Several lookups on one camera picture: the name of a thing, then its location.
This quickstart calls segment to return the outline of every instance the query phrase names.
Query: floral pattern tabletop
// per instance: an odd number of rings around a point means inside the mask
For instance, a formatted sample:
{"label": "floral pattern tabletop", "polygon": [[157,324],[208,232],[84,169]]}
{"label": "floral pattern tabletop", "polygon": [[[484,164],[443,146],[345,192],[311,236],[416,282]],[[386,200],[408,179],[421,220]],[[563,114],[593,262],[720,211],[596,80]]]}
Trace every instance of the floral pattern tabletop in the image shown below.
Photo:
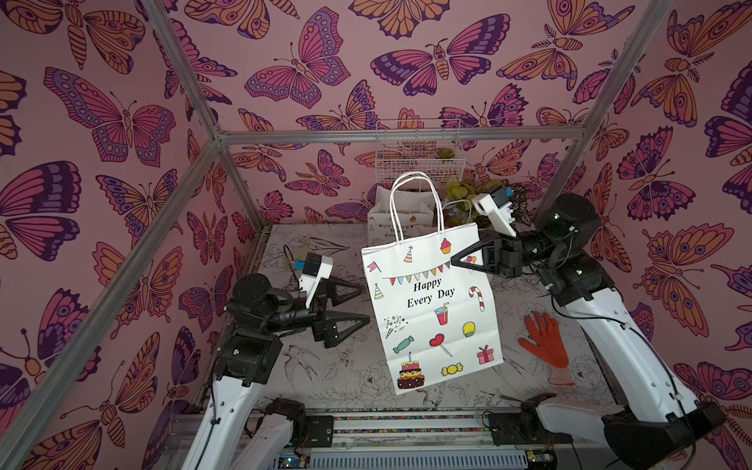
{"label": "floral pattern tabletop", "polygon": [[[367,245],[365,227],[276,225],[259,272],[269,278],[273,287],[296,290],[284,257],[286,244],[293,251],[308,248],[332,257],[333,276],[365,285],[360,257],[360,249]],[[524,400],[543,392],[582,402],[614,402],[584,332],[573,320],[552,311],[550,298],[535,276],[511,280],[492,277],[490,283],[499,318],[503,365],[397,396],[365,289],[360,297],[330,308],[371,316],[370,324],[339,346],[325,349],[322,342],[314,341],[310,331],[283,338],[282,354],[259,405],[284,397],[298,400],[309,409],[330,411],[488,408],[516,406],[511,399]],[[574,386],[550,384],[551,366],[520,346],[520,338],[532,340],[525,317],[533,317],[533,312],[549,313],[559,322]]]}

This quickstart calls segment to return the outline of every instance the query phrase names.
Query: butterfly print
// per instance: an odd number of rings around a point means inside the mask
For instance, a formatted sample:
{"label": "butterfly print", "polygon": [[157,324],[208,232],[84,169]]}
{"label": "butterfly print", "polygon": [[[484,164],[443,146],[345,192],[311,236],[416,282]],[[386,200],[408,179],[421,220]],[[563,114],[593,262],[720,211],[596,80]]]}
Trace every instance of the butterfly print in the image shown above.
{"label": "butterfly print", "polygon": [[571,90],[577,83],[577,66],[562,51],[580,50],[583,44],[566,36],[586,36],[606,31],[627,18],[634,9],[627,7],[611,16],[603,13],[603,7],[597,2],[585,6],[585,0],[548,0],[548,12],[561,36],[557,37],[556,30],[546,24],[543,27],[546,39],[533,44],[532,48],[554,47],[520,57],[501,67],[496,74],[515,80],[530,80],[539,75],[543,80],[561,77],[567,80],[566,89]]}
{"label": "butterfly print", "polygon": [[739,450],[729,428],[742,441],[749,441],[749,435],[734,418],[749,419],[752,410],[745,405],[721,405],[716,399],[740,400],[752,394],[752,371],[741,367],[726,371],[715,364],[701,362],[697,365],[697,371],[688,364],[675,364],[674,372],[697,394],[701,402],[715,402],[726,414],[726,424],[713,429],[705,436],[705,440],[718,449],[730,469],[748,470],[744,454]]}
{"label": "butterfly print", "polygon": [[608,123],[608,115],[603,122],[598,126],[598,132],[593,138],[593,143],[590,145],[590,149],[598,147],[596,150],[596,161],[600,162],[607,155],[608,151],[612,148],[624,145],[629,139],[629,131],[626,129],[611,129],[612,126],[616,126],[616,123]]}
{"label": "butterfly print", "polygon": [[[424,126],[423,121],[420,120],[420,116],[415,114],[415,111],[407,108],[402,108],[399,111],[397,129],[423,129]],[[388,150],[379,150],[378,152],[380,159],[382,160],[417,158],[436,153],[436,142],[400,141],[392,144],[385,144],[384,148]],[[375,168],[376,152],[363,153],[355,157],[355,160],[360,165]],[[380,168],[389,168],[389,163],[382,161]]]}
{"label": "butterfly print", "polygon": [[324,216],[314,209],[305,206],[305,221],[306,223],[323,223]]}
{"label": "butterfly print", "polygon": [[240,212],[236,211],[232,213],[232,222],[238,227],[238,240],[241,243],[253,240],[253,237],[256,236],[256,229],[253,227],[250,219]]}
{"label": "butterfly print", "polygon": [[[312,131],[355,131],[357,129],[386,129],[378,120],[375,113],[376,101],[371,95],[371,89],[365,80],[361,80],[350,92],[347,97],[347,104],[342,112],[340,106],[339,112],[334,116],[314,114],[312,116],[299,117],[296,122],[301,126],[307,127]],[[349,143],[337,144],[339,151],[344,155],[344,146]]]}
{"label": "butterfly print", "polygon": [[201,350],[196,349],[193,335],[188,328],[183,326],[177,332],[175,346],[172,349],[172,387],[170,383],[167,384],[167,394],[162,399],[162,403],[167,399],[169,401],[156,419],[154,430],[149,436],[141,470],[151,470],[155,466],[165,450],[167,438],[172,435],[172,423],[175,422],[175,417],[188,411],[190,403],[182,398],[190,391],[187,384],[199,377],[200,361]]}
{"label": "butterfly print", "polygon": [[708,324],[702,309],[680,278],[687,280],[684,277],[687,271],[702,271],[684,266],[700,262],[718,251],[734,235],[733,229],[726,228],[722,223],[715,226],[706,223],[680,230],[676,236],[668,231],[659,232],[654,237],[647,230],[642,233],[648,239],[647,254],[653,265],[645,269],[642,282],[632,287],[644,287],[653,300],[663,302],[663,307],[671,312],[679,324],[689,328],[695,336],[707,338]]}
{"label": "butterfly print", "polygon": [[7,113],[18,109],[18,104],[26,97],[26,80],[0,70],[0,156],[15,155],[16,146],[21,142],[21,128]]}
{"label": "butterfly print", "polygon": [[78,224],[36,214],[73,214],[78,210],[80,183],[76,165],[63,161],[35,166],[8,183],[0,192],[0,217],[13,218],[0,223],[0,255],[16,259],[17,239],[38,258],[53,261],[60,245],[76,238]]}
{"label": "butterfly print", "polygon": [[[711,268],[716,268],[722,271],[729,278],[727,284],[728,287],[736,292],[752,298],[752,266],[745,268],[742,266],[739,269],[730,269],[721,265],[710,265]],[[752,311],[752,305],[742,305],[738,307],[739,310]]]}
{"label": "butterfly print", "polygon": [[653,340],[653,309],[639,302],[635,310],[629,312],[642,334],[648,341]]}
{"label": "butterfly print", "polygon": [[[556,173],[556,170],[559,168],[559,164],[561,163],[556,159],[556,155],[558,154],[559,152],[547,153],[546,155],[544,155],[544,157],[541,159],[541,162],[538,164],[538,172],[536,173],[536,176],[532,176],[530,173],[528,173],[528,178],[530,179],[530,181],[522,182],[523,187],[527,191],[527,197],[531,201],[537,201],[543,197],[544,191],[546,190],[546,188],[548,188],[548,185],[553,179],[553,174]],[[569,180],[564,185],[562,192],[570,193],[575,188],[575,186],[580,183],[580,180],[582,180],[582,177],[585,175],[585,170],[587,170],[587,167],[585,166],[584,162],[580,166],[576,167],[572,172],[572,176],[569,177]]]}
{"label": "butterfly print", "polygon": [[344,169],[334,163],[332,154],[326,150],[319,150],[318,170],[313,164],[305,163],[311,173],[297,173],[301,178],[310,178],[305,180],[291,181],[284,186],[293,191],[305,191],[315,196],[323,191],[325,196],[334,197],[338,193],[340,186],[350,186],[350,180],[342,176]]}
{"label": "butterfly print", "polygon": [[[274,131],[271,123],[261,116],[257,116],[243,108],[238,109],[240,118],[243,120],[246,128],[250,132],[267,132]],[[276,173],[280,181],[285,181],[285,175],[282,165],[275,162],[274,158],[279,158],[282,153],[279,150],[298,150],[308,144],[254,144],[243,147],[247,152],[233,153],[232,158],[235,164],[240,168],[256,168],[259,171],[270,171]]]}
{"label": "butterfly print", "polygon": [[[71,293],[70,290],[58,289],[47,303],[39,322],[36,356],[32,356],[29,337],[25,329],[21,329],[21,334],[26,340],[25,356],[15,356],[6,348],[0,348],[1,354],[13,359],[21,359],[24,362],[23,368],[29,376],[27,378],[20,368],[0,363],[0,436],[31,394],[29,379],[34,379],[35,384],[41,382],[47,369],[55,362],[55,358],[88,313],[89,308],[82,307],[78,303],[78,294]],[[94,350],[76,381],[82,382],[97,372],[100,350],[102,349],[99,346]]]}
{"label": "butterfly print", "polygon": [[[118,250],[112,248],[104,242],[96,244],[96,251],[93,253],[96,266],[94,270],[99,275],[99,283],[107,286],[123,262],[126,260]],[[149,315],[155,317],[165,317],[167,323],[170,317],[167,315],[167,309],[172,303],[172,288],[177,283],[180,276],[180,268],[183,267],[183,251],[176,247],[162,258],[162,261],[154,268],[154,260],[149,271],[136,281],[130,294],[126,297],[126,303],[117,312],[115,320],[117,327],[110,335],[111,339],[117,337],[120,328],[129,325],[132,321],[138,320],[141,312],[148,311]]]}
{"label": "butterfly print", "polygon": [[[527,105],[525,98],[520,96],[520,89],[512,83],[505,86],[494,98],[485,117],[487,102],[483,103],[483,112],[478,113],[475,106],[470,108],[478,117],[458,108],[442,108],[438,118],[443,120],[441,127],[509,127],[522,126],[522,112]],[[476,141],[462,141],[465,151],[472,149]]]}
{"label": "butterfly print", "polygon": [[[596,209],[600,217],[601,225],[596,230],[593,239],[590,241],[590,253],[593,258],[603,261],[605,258],[609,263],[621,269],[624,272],[630,272],[632,270],[632,262],[629,261],[629,255],[626,254],[624,246],[614,233],[607,227],[612,225],[619,229],[618,226],[611,222],[608,209],[608,198],[611,195],[611,163],[603,165],[601,173],[598,175],[598,179],[593,188],[585,191],[585,198],[590,201],[590,204]],[[611,210],[616,207],[616,194],[614,194],[614,205]],[[622,238],[625,237],[624,232],[619,229]]]}
{"label": "butterfly print", "polygon": [[87,468],[91,469],[102,445],[102,430],[106,429],[110,441],[122,449],[126,446],[126,426],[117,416],[118,411],[127,414],[143,411],[154,400],[157,377],[154,377],[156,357],[159,353],[159,333],[153,333],[141,346],[133,359],[114,402],[110,396],[98,408],[80,406],[64,413],[60,419],[81,408],[99,411],[98,419],[76,425],[43,440],[32,448],[31,455],[23,463],[25,470],[32,468]]}
{"label": "butterfly print", "polygon": [[[146,9],[144,8],[144,4],[141,3],[141,0],[133,0],[133,3],[136,7],[136,11],[144,17],[144,21],[149,21],[149,16],[146,13]],[[165,7],[165,11],[168,13],[170,11],[177,11],[177,0],[162,0],[162,6]]]}
{"label": "butterfly print", "polygon": [[151,185],[148,190],[143,185],[139,185],[144,190],[139,191],[125,181],[105,174],[98,175],[96,180],[110,199],[112,208],[118,214],[125,216],[126,227],[131,234],[131,248],[133,248],[175,191],[177,170],[172,169],[164,173],[157,181],[154,191],[151,191]]}
{"label": "butterfly print", "polygon": [[[204,93],[204,98],[206,98],[210,102],[231,105],[232,101],[229,98],[206,84],[211,83],[211,79],[206,75],[211,75],[214,77],[234,77],[238,74],[238,72],[232,70],[226,65],[218,63],[216,60],[209,59],[208,57],[200,57],[201,53],[193,43],[193,39],[188,36],[188,32],[186,32],[183,23],[172,19],[170,19],[170,21],[172,22],[172,28],[177,35],[177,39],[179,40],[180,45],[183,46],[183,52],[185,52],[185,55],[188,58],[188,62],[190,62],[191,68],[193,69],[194,73],[196,73],[196,79],[199,82],[201,91]],[[156,36],[156,32],[154,32],[154,38],[156,39],[157,45],[159,45],[159,51],[162,52],[162,58],[164,59],[165,65],[167,65],[168,69],[167,74],[165,75],[165,98],[172,98],[172,96],[178,89],[180,90],[181,95],[184,94],[185,91],[183,90],[183,85],[180,83],[180,78],[177,76],[174,66],[172,65],[172,61],[167,55],[165,48],[162,47],[162,43]],[[191,120],[192,115],[193,104],[186,96],[186,117],[189,121]]]}
{"label": "butterfly print", "polygon": [[355,219],[358,222],[365,222],[368,217],[368,211],[370,211],[376,204],[376,188],[378,186],[384,185],[381,183],[376,183],[375,185],[371,186],[371,189],[368,191],[367,199],[360,199],[360,201],[352,202],[341,202],[326,209],[324,213],[329,217],[339,217],[340,219],[345,220]]}
{"label": "butterfly print", "polygon": [[[637,63],[639,64],[642,62],[644,58],[645,54],[642,54],[642,57],[640,57]],[[611,59],[599,62],[598,65],[600,67],[610,67],[616,63],[617,59],[619,59],[619,51],[614,49],[611,51]],[[637,73],[642,71],[640,65],[635,65],[634,70]],[[601,70],[596,70],[585,77],[580,82],[580,86],[575,90],[575,97],[572,99],[572,102],[581,105],[582,103],[598,96],[598,93],[601,91],[601,85],[606,81],[610,72],[610,68],[603,68]],[[622,86],[621,91],[619,92],[619,96],[617,96],[616,101],[614,101],[614,113],[621,114],[621,112],[624,111],[624,108],[629,104],[629,100],[632,99],[632,95],[635,94],[636,84],[637,81],[635,80],[635,75],[630,73],[629,77],[626,79],[626,83]]]}
{"label": "butterfly print", "polygon": [[[199,157],[200,151],[199,143],[196,141],[193,131],[188,129],[188,160],[190,160],[191,164],[193,164],[193,162]],[[193,195],[190,197],[195,198],[198,196],[201,193],[202,187],[206,187],[207,191],[213,190],[214,202],[217,204],[217,208],[224,214],[225,208],[222,206],[222,196],[225,193],[224,184],[226,182],[227,172],[225,171],[225,167],[223,167],[221,163],[214,162],[206,172],[206,176],[201,179],[199,187],[196,188],[196,191],[194,191]]]}
{"label": "butterfly print", "polygon": [[[742,266],[736,270],[721,265],[710,265],[710,267],[716,268],[728,276],[729,282],[726,284],[728,287],[743,296],[752,297],[752,266],[748,266],[747,268]],[[737,308],[752,312],[752,305],[739,305]],[[738,327],[736,334],[739,336],[739,341],[733,346],[726,346],[725,349],[727,351],[737,351],[746,347],[752,347],[752,322]]]}
{"label": "butterfly print", "polygon": [[217,215],[212,215],[211,223],[204,212],[204,224],[192,212],[186,214],[188,226],[193,230],[193,246],[199,251],[201,262],[206,265],[209,259],[220,261],[221,248],[225,246],[225,230],[227,230],[227,216],[217,223]]}
{"label": "butterfly print", "polygon": [[502,148],[496,155],[491,157],[491,160],[489,160],[486,165],[484,165],[483,161],[486,159],[486,155],[488,155],[491,150],[496,149],[496,147],[491,147],[491,149],[483,155],[481,162],[472,166],[473,169],[465,168],[462,173],[462,182],[473,184],[475,182],[475,176],[477,175],[478,180],[480,180],[481,183],[486,183],[491,179],[487,171],[498,176],[510,176],[517,173],[520,168],[522,168],[522,162],[520,159],[529,145],[530,139],[518,139]]}
{"label": "butterfly print", "polygon": [[[559,111],[553,109],[553,108],[540,108],[538,109],[538,112],[535,113],[535,117],[538,119],[538,124],[541,126],[582,126],[582,123],[585,122],[585,118],[587,117],[587,110],[580,109],[575,113],[574,116],[572,116],[572,113],[569,112],[569,110],[564,110],[565,113],[567,113],[567,116],[564,117],[563,114],[561,114]],[[552,139],[549,138],[542,138],[541,142],[548,142]]]}
{"label": "butterfly print", "polygon": [[235,278],[240,279],[245,272],[245,263],[248,260],[247,256],[243,256],[238,251],[238,248],[232,247],[232,261],[235,264]]}
{"label": "butterfly print", "polygon": [[[276,65],[253,74],[245,89],[254,98],[266,96],[278,102],[290,97],[308,109],[321,99],[320,81],[335,86],[350,76],[341,59],[336,56],[342,45],[337,33],[339,15],[327,7],[321,8],[305,23],[298,40],[300,59],[290,60],[292,67]],[[292,55],[293,43],[290,43]]]}
{"label": "butterfly print", "polygon": [[[705,124],[705,134],[710,137],[710,144],[705,151],[706,156],[716,158],[741,149],[731,160],[731,166],[752,162],[752,127],[748,126],[752,124],[751,99],[752,62],[739,72],[720,105],[722,110],[740,117],[744,122],[725,116],[712,117]],[[752,165],[743,168],[723,185],[723,192],[739,198],[741,209],[748,214],[752,214],[752,184],[750,182],[752,182]]]}
{"label": "butterfly print", "polygon": [[355,0],[350,11],[369,20],[378,18],[379,29],[395,39],[410,38],[421,21],[441,19],[450,0]]}
{"label": "butterfly print", "polygon": [[213,313],[217,313],[218,317],[225,313],[231,279],[232,266],[227,265],[220,272],[220,276],[214,278],[214,286],[206,285],[209,290],[203,287],[193,287],[180,294],[177,306],[188,314],[188,318],[198,317],[202,333],[211,326]]}
{"label": "butterfly print", "polygon": [[219,332],[211,332],[209,333],[209,339],[206,340],[207,343],[209,343],[209,349],[215,350],[217,348],[217,344],[219,344],[220,340],[220,333]]}
{"label": "butterfly print", "polygon": [[698,83],[699,72],[694,68],[707,62],[715,53],[706,53],[752,19],[752,2],[736,2],[725,5],[713,13],[708,21],[703,15],[692,18],[687,24],[678,24],[676,10],[671,12],[666,36],[669,46],[687,59],[696,57],[691,63],[681,57],[666,60],[664,66],[673,75],[657,78],[643,86],[632,100],[631,106],[643,98],[650,100],[654,108],[663,105],[663,113],[670,120],[686,127],[697,124],[697,104],[690,80]]}
{"label": "butterfly print", "polygon": [[135,147],[141,163],[159,166],[162,152],[159,145],[170,141],[170,131],[175,127],[172,111],[162,106],[146,105],[131,115],[130,106],[125,109],[121,105],[121,113],[91,83],[57,68],[47,67],[44,85],[65,103],[71,119],[93,129],[92,139],[103,162],[124,162],[129,147]]}
{"label": "butterfly print", "polygon": [[627,204],[627,213],[634,220],[650,219],[653,214],[668,220],[677,209],[687,208],[694,200],[695,192],[683,184],[672,181],[658,181],[656,178],[674,174],[658,174],[663,165],[658,166],[669,148],[674,128],[659,127],[655,134],[642,135],[637,149],[629,152],[617,169],[619,179],[639,181],[629,187],[639,190]]}
{"label": "butterfly print", "polygon": [[437,73],[442,80],[448,80],[451,68],[457,81],[467,85],[475,75],[489,71],[490,60],[469,54],[492,56],[506,38],[508,30],[509,16],[506,14],[483,18],[460,32],[446,50],[441,46],[447,40],[444,38],[436,44],[426,45],[433,46],[433,53],[397,50],[374,59],[371,68],[382,80],[392,85],[399,86],[407,80],[402,88],[406,96],[418,93],[433,95],[436,93]]}
{"label": "butterfly print", "polygon": [[68,42],[78,68],[83,70],[86,62],[86,36],[81,28],[86,28],[94,48],[103,60],[118,73],[129,74],[133,69],[133,51],[144,39],[146,27],[140,19],[124,11],[104,10],[82,14],[78,9],[83,2],[65,3],[55,0],[26,0],[24,2],[0,2],[3,10],[13,23],[21,29],[39,35],[48,35],[62,22],[62,11],[71,23],[68,25]]}
{"label": "butterfly print", "polygon": [[261,220],[269,220],[272,223],[279,223],[280,220],[285,217],[293,216],[293,208],[289,204],[285,204],[282,199],[282,194],[279,191],[272,191],[268,193],[264,198],[264,204],[262,205],[258,199],[256,203],[259,207],[259,218]]}
{"label": "butterfly print", "polygon": [[[282,13],[300,20],[291,0],[268,0]],[[218,2],[217,0],[189,0],[185,14],[204,23],[232,26],[238,25],[238,34],[244,38],[261,39],[269,31],[269,12],[264,0],[237,0],[236,2]]]}

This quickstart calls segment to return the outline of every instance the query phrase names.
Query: lollipop illustration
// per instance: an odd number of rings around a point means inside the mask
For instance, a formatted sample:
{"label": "lollipop illustration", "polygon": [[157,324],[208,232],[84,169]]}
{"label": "lollipop illustration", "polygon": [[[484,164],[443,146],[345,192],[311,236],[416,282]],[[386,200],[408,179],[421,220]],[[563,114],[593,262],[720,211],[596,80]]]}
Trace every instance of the lollipop illustration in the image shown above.
{"label": "lollipop illustration", "polygon": [[437,347],[437,346],[439,346],[439,347],[440,347],[441,349],[443,349],[443,350],[444,350],[444,352],[445,352],[446,354],[449,354],[449,357],[454,357],[454,356],[452,356],[452,353],[450,353],[450,352],[449,352],[449,351],[447,350],[447,348],[446,348],[446,347],[444,347],[444,345],[442,344],[443,342],[444,342],[444,335],[442,335],[441,333],[439,333],[439,334],[438,334],[438,335],[436,335],[436,336],[435,336],[435,337],[434,337],[434,338],[433,338],[433,339],[432,339],[431,341],[429,341],[429,344],[430,344],[431,346],[433,346],[433,347]]}

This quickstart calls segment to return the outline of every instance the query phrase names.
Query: wire basket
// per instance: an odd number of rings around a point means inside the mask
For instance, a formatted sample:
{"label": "wire basket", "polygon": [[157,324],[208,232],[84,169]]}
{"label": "wire basket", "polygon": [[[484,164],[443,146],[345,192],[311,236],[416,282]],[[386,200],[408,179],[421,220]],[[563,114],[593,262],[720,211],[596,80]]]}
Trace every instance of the wire basket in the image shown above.
{"label": "wire basket", "polygon": [[[426,119],[435,121],[438,125],[440,119]],[[390,182],[406,171],[422,171],[434,183],[446,183],[452,180],[462,180],[462,170],[465,168],[465,150],[459,139],[459,130],[452,128],[441,129],[441,139],[434,141],[421,140],[417,129],[415,136],[406,135],[396,141],[388,135],[391,129],[413,129],[414,120],[381,120],[379,130],[376,131],[376,155],[374,166],[376,168],[376,182]],[[437,152],[440,149],[449,149],[453,157],[439,159]]]}

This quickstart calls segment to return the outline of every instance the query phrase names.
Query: orange glove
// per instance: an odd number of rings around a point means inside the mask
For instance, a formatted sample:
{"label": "orange glove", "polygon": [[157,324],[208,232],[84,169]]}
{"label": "orange glove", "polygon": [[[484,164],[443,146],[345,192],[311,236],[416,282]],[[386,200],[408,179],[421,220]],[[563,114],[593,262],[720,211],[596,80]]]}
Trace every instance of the orange glove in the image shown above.
{"label": "orange glove", "polygon": [[527,332],[530,334],[530,338],[537,344],[533,344],[525,338],[520,338],[518,340],[520,346],[554,367],[549,382],[554,385],[575,385],[572,381],[572,376],[567,370],[569,356],[567,356],[564,343],[562,343],[559,323],[548,314],[543,314],[542,318],[539,312],[533,312],[533,314],[535,315],[535,321],[538,323],[537,327],[529,316],[525,316],[525,326],[527,327]]}

